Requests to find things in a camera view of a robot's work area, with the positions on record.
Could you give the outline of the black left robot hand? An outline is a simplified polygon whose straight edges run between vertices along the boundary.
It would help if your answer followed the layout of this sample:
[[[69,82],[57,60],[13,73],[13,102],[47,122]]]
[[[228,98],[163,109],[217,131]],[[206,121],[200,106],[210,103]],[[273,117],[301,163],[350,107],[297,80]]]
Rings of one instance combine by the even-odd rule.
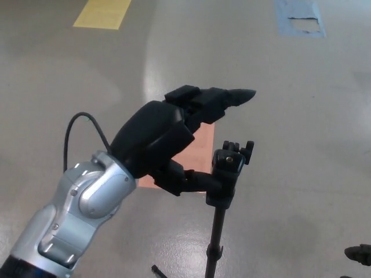
[[[229,107],[240,106],[256,94],[251,89],[200,89],[184,85],[165,94],[163,101],[142,106],[119,130],[112,156],[139,179],[147,175],[155,185],[180,196],[182,192],[218,192],[222,184],[211,174],[185,170],[173,157],[194,140],[202,123],[212,124]]]

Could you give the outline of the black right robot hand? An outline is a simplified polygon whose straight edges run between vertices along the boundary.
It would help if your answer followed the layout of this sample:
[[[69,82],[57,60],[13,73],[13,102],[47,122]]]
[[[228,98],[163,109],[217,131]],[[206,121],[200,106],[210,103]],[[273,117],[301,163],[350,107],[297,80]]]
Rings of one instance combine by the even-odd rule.
[[[344,250],[344,253],[352,261],[357,261],[364,266],[371,266],[371,246],[369,244],[348,247]]]

